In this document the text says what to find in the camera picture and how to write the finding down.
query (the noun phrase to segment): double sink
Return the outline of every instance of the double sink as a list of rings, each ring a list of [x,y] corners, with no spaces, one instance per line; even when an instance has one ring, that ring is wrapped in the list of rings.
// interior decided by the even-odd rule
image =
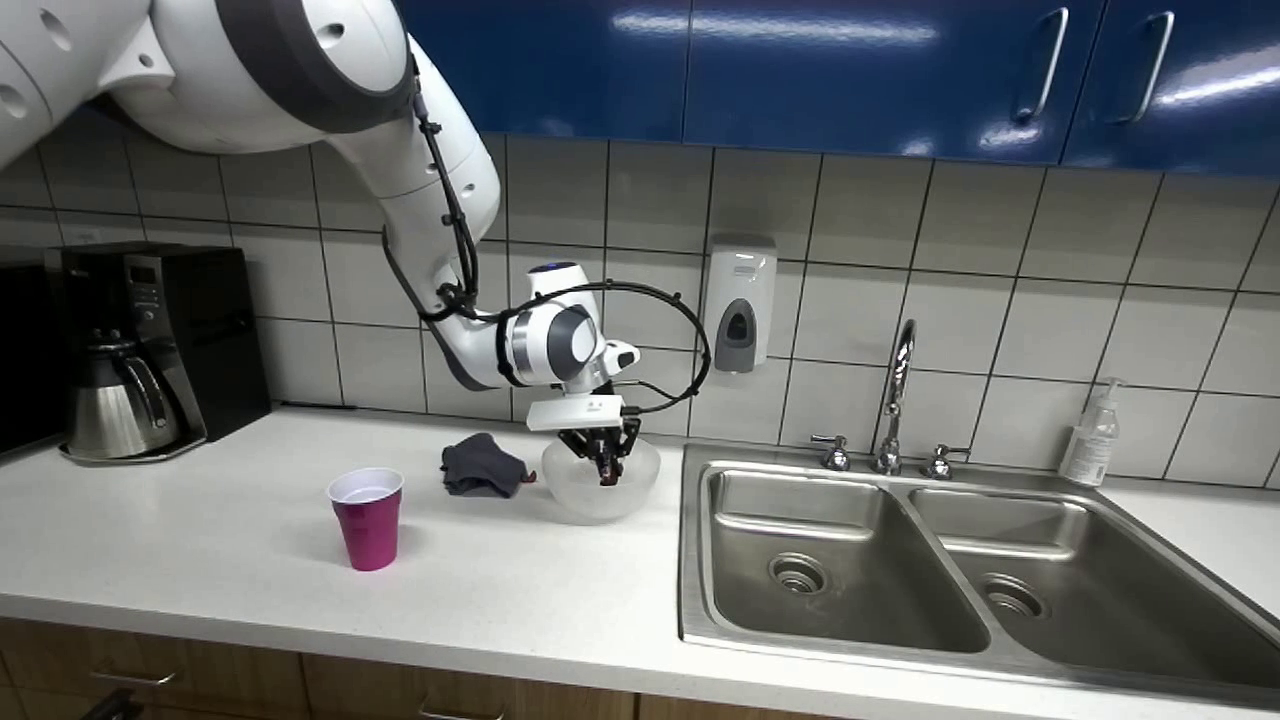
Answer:
[[[694,450],[682,630],[1280,706],[1280,628],[1089,489]]]

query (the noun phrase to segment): pink cup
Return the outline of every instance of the pink cup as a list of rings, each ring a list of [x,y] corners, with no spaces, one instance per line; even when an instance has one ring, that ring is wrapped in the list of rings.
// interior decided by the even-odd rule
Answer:
[[[357,571],[377,571],[397,560],[401,496],[401,475],[386,468],[357,468],[328,489]]]

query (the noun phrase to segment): white countertop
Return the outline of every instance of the white countertop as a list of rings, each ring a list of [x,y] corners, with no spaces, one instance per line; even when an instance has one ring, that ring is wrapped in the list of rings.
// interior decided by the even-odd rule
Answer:
[[[630,687],[830,717],[1267,717],[1066,683],[907,673],[859,661],[698,648],[677,637],[682,448],[646,512],[562,525],[441,489],[473,429],[272,413],[153,468],[0,465],[0,617],[362,655],[422,666]],[[546,440],[495,434],[536,465]],[[325,489],[346,468],[403,475],[401,560],[346,564]],[[1150,528],[1280,617],[1280,499],[1108,489]]]

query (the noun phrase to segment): blue cabinet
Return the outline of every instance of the blue cabinet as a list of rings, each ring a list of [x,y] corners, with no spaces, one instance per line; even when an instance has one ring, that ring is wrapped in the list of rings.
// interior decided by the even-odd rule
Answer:
[[[1062,158],[1105,0],[694,0],[689,137]]]
[[[689,0],[417,0],[481,131],[683,137]]]
[[[1112,0],[1066,158],[1280,175],[1280,0]]]

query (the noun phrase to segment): coffee pot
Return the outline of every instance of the coffee pot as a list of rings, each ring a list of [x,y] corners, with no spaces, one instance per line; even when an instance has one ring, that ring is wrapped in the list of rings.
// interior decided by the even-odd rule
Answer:
[[[166,450],[181,417],[138,341],[101,336],[75,353],[70,455],[113,465]]]

